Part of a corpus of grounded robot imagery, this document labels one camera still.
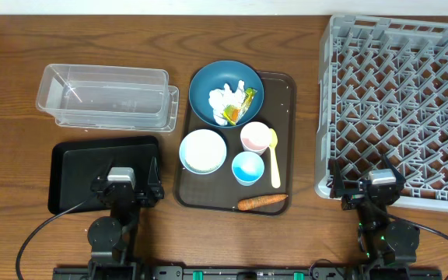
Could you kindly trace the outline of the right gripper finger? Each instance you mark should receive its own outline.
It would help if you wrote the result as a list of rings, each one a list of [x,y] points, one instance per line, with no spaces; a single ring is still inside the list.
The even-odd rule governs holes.
[[[384,153],[381,155],[381,159],[383,161],[385,168],[391,170],[396,181],[405,181],[404,176],[394,167],[394,165],[390,162],[390,160]]]
[[[333,162],[333,183],[331,188],[332,197],[341,197],[343,195],[343,180],[338,162]]]

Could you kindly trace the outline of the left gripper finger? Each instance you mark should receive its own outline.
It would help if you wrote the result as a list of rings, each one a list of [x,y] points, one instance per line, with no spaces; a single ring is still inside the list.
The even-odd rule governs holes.
[[[155,156],[152,157],[150,162],[147,185],[149,187],[160,187],[159,167]]]
[[[114,164],[114,157],[111,157],[109,161],[107,161],[105,164],[103,164],[100,167],[100,169],[96,175],[96,180],[98,180],[98,181],[107,180],[107,176],[108,176],[113,164]]]

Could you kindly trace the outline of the light blue cup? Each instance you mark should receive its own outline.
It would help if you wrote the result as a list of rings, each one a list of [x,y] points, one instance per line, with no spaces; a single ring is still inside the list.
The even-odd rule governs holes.
[[[243,186],[255,184],[264,174],[263,159],[254,152],[241,152],[232,161],[231,169],[237,182]]]

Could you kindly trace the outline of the pink cup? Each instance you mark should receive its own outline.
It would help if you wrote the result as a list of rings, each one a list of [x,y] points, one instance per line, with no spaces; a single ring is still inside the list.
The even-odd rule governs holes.
[[[258,121],[245,124],[240,132],[240,141],[246,152],[261,156],[271,143],[270,128]]]

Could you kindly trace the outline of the yellow green snack wrapper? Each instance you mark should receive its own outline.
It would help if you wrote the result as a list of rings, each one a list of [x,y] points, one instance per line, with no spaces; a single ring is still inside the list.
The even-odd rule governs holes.
[[[257,90],[253,88],[247,88],[244,91],[245,98],[243,102],[239,106],[228,105],[224,111],[222,112],[222,116],[231,124],[236,125],[237,122],[244,116],[244,114],[250,108],[250,105],[253,102],[254,96]]]

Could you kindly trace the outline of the white tissue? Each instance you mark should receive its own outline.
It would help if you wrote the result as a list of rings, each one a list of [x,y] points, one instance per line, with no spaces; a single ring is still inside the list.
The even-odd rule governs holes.
[[[222,89],[214,89],[209,92],[208,102],[212,107],[213,118],[218,125],[226,126],[230,124],[222,116],[222,112],[230,104],[239,106],[243,102],[243,99],[245,98],[244,85],[245,82],[240,80],[235,92],[230,89],[230,86],[227,83]]]

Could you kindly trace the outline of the dark blue plate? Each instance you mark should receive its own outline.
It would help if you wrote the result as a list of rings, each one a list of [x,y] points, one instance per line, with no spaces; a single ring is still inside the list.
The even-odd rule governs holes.
[[[225,84],[232,93],[239,88],[243,81],[243,89],[256,91],[249,109],[237,121],[236,127],[251,121],[260,111],[264,102],[264,85],[258,74],[248,65],[238,61],[216,61],[201,68],[193,77],[189,89],[189,102],[193,112],[206,124],[217,128],[234,128],[228,123],[220,125],[215,120],[214,109],[209,98],[210,92],[215,89],[224,90]]]

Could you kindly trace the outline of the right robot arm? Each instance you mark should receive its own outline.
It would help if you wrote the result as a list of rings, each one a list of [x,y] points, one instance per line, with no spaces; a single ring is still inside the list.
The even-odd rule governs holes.
[[[346,187],[340,166],[333,164],[330,197],[341,200],[344,211],[356,210],[358,238],[368,256],[365,264],[345,270],[345,279],[409,279],[408,265],[416,262],[420,230],[391,219],[387,206],[400,198],[405,178],[382,156],[383,169],[368,172],[355,187]]]

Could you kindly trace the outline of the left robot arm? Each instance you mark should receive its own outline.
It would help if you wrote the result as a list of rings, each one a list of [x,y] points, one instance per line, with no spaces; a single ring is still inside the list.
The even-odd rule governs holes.
[[[150,269],[134,255],[140,211],[164,198],[158,160],[150,160],[147,179],[139,183],[131,167],[109,165],[91,184],[98,201],[110,209],[88,231],[91,259],[85,279],[149,279]]]

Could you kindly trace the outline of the grey dishwasher rack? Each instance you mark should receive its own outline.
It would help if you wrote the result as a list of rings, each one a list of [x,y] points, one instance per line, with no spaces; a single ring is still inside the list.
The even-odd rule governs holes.
[[[333,162],[355,183],[386,156],[406,180],[398,206],[448,212],[448,23],[332,16],[318,80],[316,193]]]

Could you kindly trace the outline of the black plastic bin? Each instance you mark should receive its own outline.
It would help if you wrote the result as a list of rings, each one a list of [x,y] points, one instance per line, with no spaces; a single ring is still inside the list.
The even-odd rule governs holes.
[[[151,158],[160,164],[159,143],[153,136],[62,142],[52,150],[47,207],[57,215],[81,204],[76,212],[93,212],[107,207],[90,190],[100,167],[114,157],[113,166],[131,167],[139,183],[145,182]]]

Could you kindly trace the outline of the light blue bowl with rice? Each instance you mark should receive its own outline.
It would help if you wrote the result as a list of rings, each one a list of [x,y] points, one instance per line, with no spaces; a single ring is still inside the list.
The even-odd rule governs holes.
[[[179,157],[184,168],[195,174],[215,172],[225,161],[226,143],[215,131],[198,129],[184,137]]]

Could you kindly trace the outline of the yellow plastic spoon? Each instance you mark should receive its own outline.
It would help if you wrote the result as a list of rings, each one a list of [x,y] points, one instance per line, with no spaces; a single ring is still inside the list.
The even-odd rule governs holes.
[[[281,178],[278,170],[278,161],[275,153],[275,148],[278,144],[278,136],[273,128],[270,128],[271,141],[269,143],[270,150],[270,164],[271,164],[271,185],[273,188],[281,187]]]

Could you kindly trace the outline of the clear plastic bin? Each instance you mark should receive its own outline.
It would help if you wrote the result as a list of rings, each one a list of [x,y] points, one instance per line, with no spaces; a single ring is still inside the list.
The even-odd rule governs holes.
[[[172,132],[179,89],[163,69],[50,64],[36,108],[62,127]]]

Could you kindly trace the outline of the orange carrot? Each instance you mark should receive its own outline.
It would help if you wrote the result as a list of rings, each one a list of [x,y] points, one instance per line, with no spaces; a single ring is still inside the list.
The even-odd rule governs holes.
[[[287,197],[287,194],[268,194],[254,198],[247,198],[239,201],[237,208],[240,211],[249,211],[254,208],[260,208],[262,206],[272,205],[280,201],[284,201]]]

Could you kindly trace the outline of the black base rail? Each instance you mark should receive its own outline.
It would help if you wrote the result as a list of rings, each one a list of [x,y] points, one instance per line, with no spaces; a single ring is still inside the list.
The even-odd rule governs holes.
[[[377,268],[364,275],[357,271],[344,272],[341,268],[316,267],[312,269],[265,268],[182,268],[158,266],[145,268],[136,276],[148,280],[336,280],[336,279],[441,279],[438,270]]]

